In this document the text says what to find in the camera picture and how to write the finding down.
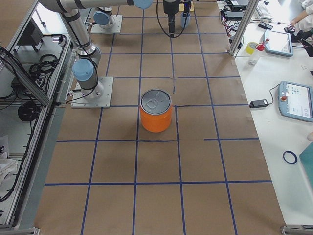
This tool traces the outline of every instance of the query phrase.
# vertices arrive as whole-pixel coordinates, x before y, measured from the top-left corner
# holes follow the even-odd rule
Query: orange can
[[[165,131],[172,121],[172,100],[170,95],[159,89],[145,92],[140,99],[142,126],[150,132]]]

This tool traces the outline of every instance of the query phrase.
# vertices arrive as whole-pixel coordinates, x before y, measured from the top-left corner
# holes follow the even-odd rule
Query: metal mounting plate
[[[73,99],[79,98],[79,100],[71,103],[72,108],[109,108],[111,102],[113,77],[99,77],[99,82],[104,86],[103,95],[98,99],[86,100],[82,97],[81,92],[74,94]],[[80,85],[77,83],[75,89],[80,89]]]
[[[91,34],[111,34],[111,33],[120,33],[122,28],[122,15],[114,15],[116,24],[112,28],[104,29],[101,28],[99,25],[95,24],[91,28]]]

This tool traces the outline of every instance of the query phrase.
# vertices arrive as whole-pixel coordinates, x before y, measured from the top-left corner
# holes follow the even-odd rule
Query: blue ring
[[[286,158],[285,158],[285,154],[286,154],[286,153],[290,153],[290,154],[292,154],[292,155],[294,156],[294,162],[288,162],[288,161],[286,160]],[[283,159],[284,159],[284,161],[287,162],[288,164],[295,164],[295,163],[297,163],[297,161],[298,161],[297,155],[296,155],[294,152],[291,152],[291,151],[286,151],[286,152],[284,152],[284,153],[283,153]]]

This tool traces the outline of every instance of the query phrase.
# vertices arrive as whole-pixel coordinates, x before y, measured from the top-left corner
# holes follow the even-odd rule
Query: silver can lid
[[[171,105],[171,97],[167,92],[152,89],[144,93],[141,97],[140,106],[144,111],[152,115],[165,113]]]

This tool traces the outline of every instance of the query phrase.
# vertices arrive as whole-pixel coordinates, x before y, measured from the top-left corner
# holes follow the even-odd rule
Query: computer keyboard
[[[273,19],[272,15],[269,13],[263,1],[258,2],[258,5],[256,6],[255,9],[255,13],[257,17],[262,21],[272,21]]]

